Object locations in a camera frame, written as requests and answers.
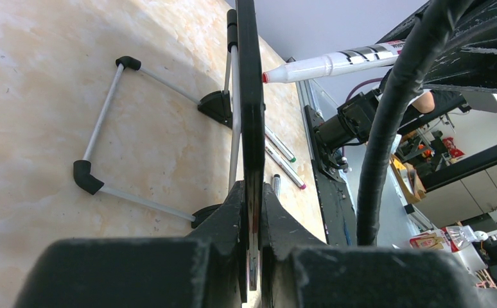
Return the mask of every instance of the beige marble surface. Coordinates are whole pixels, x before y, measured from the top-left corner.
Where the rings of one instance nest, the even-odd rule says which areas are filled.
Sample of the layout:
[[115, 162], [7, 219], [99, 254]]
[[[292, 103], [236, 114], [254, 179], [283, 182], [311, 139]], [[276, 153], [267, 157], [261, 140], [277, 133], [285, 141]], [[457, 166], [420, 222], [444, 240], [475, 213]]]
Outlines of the beige marble surface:
[[[0, 1], [0, 307], [47, 245], [68, 237], [183, 236], [188, 221], [98, 193], [72, 178], [116, 71], [131, 55], [196, 97], [223, 85], [222, 0]], [[263, 69], [283, 61], [261, 40]], [[265, 85], [267, 125], [297, 156], [307, 189], [283, 176], [281, 202], [324, 240], [294, 85]], [[107, 185], [184, 212], [227, 194], [231, 132], [181, 95], [125, 71], [92, 173]], [[241, 162], [238, 178], [242, 178]]]

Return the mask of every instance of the person's arm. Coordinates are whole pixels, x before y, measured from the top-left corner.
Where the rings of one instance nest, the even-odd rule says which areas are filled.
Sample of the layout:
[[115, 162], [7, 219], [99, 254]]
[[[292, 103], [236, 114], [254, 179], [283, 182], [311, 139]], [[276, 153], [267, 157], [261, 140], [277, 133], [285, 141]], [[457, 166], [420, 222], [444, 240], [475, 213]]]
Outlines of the person's arm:
[[413, 107], [422, 114], [428, 114], [435, 108], [434, 97], [432, 92], [424, 93], [420, 98], [413, 102]]

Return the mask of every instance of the table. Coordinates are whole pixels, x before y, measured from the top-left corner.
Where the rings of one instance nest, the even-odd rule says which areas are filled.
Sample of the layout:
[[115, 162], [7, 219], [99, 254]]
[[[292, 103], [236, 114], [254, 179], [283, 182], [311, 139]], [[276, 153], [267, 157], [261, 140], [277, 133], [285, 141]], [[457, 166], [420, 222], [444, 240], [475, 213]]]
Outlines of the table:
[[[116, 71], [138, 58], [196, 97], [225, 76], [222, 0], [0, 3], [0, 307], [52, 242], [70, 237], [162, 237], [188, 221], [82, 191], [72, 177]], [[260, 41], [264, 70], [283, 63]], [[231, 131], [194, 103], [126, 70], [91, 158], [107, 185], [192, 213], [227, 195]], [[283, 178], [281, 203], [317, 238], [322, 218], [294, 84], [265, 85], [266, 124], [295, 153], [300, 191]], [[238, 179], [242, 179], [242, 158]]]

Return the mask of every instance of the marker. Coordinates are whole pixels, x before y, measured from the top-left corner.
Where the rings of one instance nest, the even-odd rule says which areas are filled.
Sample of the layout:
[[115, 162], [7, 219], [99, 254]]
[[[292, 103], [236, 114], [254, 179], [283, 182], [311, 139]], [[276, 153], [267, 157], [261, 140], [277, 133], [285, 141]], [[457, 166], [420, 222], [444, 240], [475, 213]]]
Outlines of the marker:
[[266, 137], [274, 144], [277, 149], [286, 157], [289, 162], [295, 162], [294, 154], [284, 145], [284, 143], [268, 127], [265, 126]]
[[271, 156], [271, 158], [283, 169], [283, 171], [288, 175], [289, 178], [298, 185], [300, 189], [305, 189], [307, 185], [302, 181], [302, 179], [296, 174], [296, 172], [290, 167], [290, 165], [284, 161], [282, 157], [269, 145], [267, 140], [265, 141], [266, 152]]
[[279, 199], [279, 195], [281, 194], [281, 176], [280, 175], [274, 175], [271, 178], [271, 188], [273, 189], [273, 192], [277, 196], [277, 199]]
[[290, 83], [392, 65], [405, 41], [395, 40], [290, 62], [262, 74], [264, 83]]

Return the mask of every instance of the red object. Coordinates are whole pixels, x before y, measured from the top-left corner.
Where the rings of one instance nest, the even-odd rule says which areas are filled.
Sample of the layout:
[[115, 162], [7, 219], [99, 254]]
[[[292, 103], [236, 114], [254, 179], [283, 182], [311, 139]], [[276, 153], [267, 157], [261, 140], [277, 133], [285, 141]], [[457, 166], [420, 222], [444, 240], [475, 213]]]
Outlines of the red object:
[[449, 151], [449, 154], [451, 154], [451, 157], [459, 158], [465, 155], [463, 151], [457, 149], [457, 146], [455, 145], [452, 137], [444, 138], [442, 141], [445, 147], [447, 148], [447, 150]]

